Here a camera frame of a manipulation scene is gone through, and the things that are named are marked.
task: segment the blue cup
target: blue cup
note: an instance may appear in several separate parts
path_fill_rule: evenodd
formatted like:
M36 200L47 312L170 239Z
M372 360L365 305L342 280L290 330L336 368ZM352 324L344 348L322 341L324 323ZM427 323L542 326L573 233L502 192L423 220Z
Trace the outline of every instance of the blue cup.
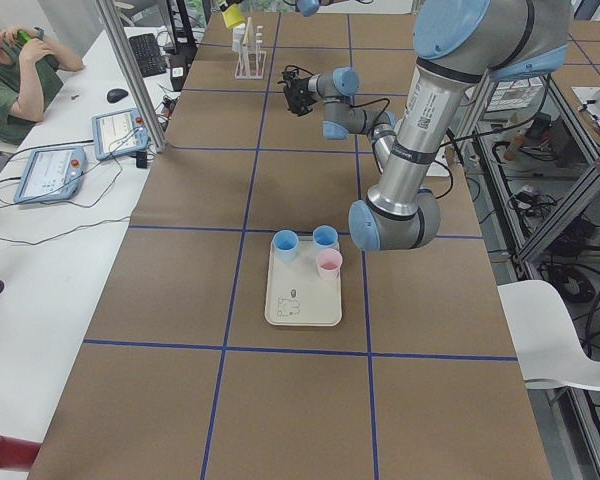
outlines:
M291 230L280 230L273 236L275 254L283 262L292 262L298 255L298 235Z
M338 243L338 232L329 225L321 225L313 231L313 244L318 250L335 248Z

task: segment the red object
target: red object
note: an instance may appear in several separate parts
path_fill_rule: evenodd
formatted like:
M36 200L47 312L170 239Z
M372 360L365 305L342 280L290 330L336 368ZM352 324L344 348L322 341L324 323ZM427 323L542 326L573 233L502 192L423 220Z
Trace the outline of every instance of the red object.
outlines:
M28 472L40 446L40 443L0 435L0 469Z

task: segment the yellow cup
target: yellow cup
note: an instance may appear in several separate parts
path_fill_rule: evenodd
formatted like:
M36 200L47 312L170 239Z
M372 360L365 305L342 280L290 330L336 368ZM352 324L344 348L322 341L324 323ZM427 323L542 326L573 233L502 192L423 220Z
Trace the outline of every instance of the yellow cup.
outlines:
M224 24L227 27L227 30L231 30L241 23L245 23L244 17L242 16L242 11L236 4L231 5L224 12L222 12L222 18L224 19Z

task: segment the person's hand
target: person's hand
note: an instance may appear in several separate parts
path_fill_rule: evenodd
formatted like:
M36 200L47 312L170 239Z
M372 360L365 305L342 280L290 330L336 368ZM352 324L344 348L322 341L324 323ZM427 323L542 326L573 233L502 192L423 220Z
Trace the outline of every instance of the person's hand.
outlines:
M49 45L44 43L42 40L32 38L22 47L20 52L21 62L32 62L36 63L38 60L46 57L47 55L53 55L53 50Z
M18 31L20 30L27 32L27 34L31 38L38 35L38 32L32 28L25 27L22 25L11 25L10 27L1 30L0 36L5 42L7 42L10 46L13 47L16 43L18 43Z

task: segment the white desk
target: white desk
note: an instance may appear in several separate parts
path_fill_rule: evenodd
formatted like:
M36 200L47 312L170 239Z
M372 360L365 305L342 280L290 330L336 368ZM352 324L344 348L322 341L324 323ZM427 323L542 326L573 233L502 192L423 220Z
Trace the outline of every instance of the white desk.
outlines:
M155 29L130 29L130 34ZM93 138L91 118L134 105L131 96L106 101L111 88L128 90L109 40L103 32L84 57L86 69L72 75L36 125L22 148ZM154 105L171 88L168 73L145 81ZM96 165L93 146L85 147L88 168ZM7 164L1 178L20 176L24 153ZM106 219L130 215L148 171L130 158L120 159L122 174L94 207L69 204L11 206L0 209L0 237L38 241ZM115 162L100 164L87 174L72 200L91 204L119 171ZM13 200L17 182L0 185ZM72 233L39 246L0 241L0 434L42 441L71 366L91 320L128 221ZM26 474L0 471L0 480Z

